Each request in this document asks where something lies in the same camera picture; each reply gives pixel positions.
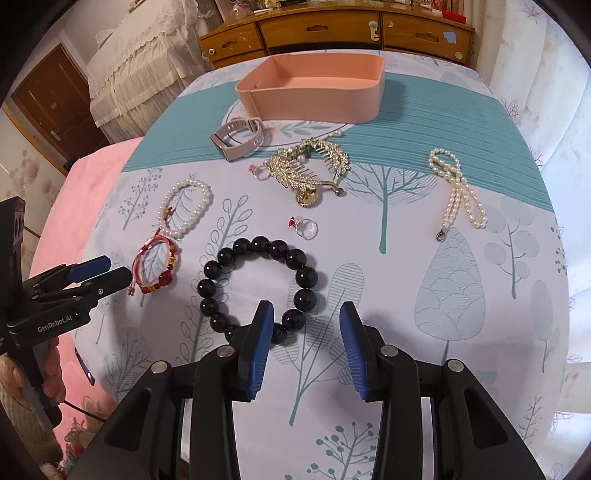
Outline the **left hand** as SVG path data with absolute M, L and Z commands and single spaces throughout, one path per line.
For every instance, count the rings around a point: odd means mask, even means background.
M 49 347 L 43 363 L 45 379 L 42 389 L 48 398 L 61 403 L 65 400 L 66 388 L 62 378 L 58 345 L 58 338 L 53 338 L 49 341 Z M 11 398 L 21 406 L 29 408 L 23 394 L 23 387 L 25 385 L 24 373 L 17 366 L 16 362 L 7 355 L 1 356 L 1 384 Z

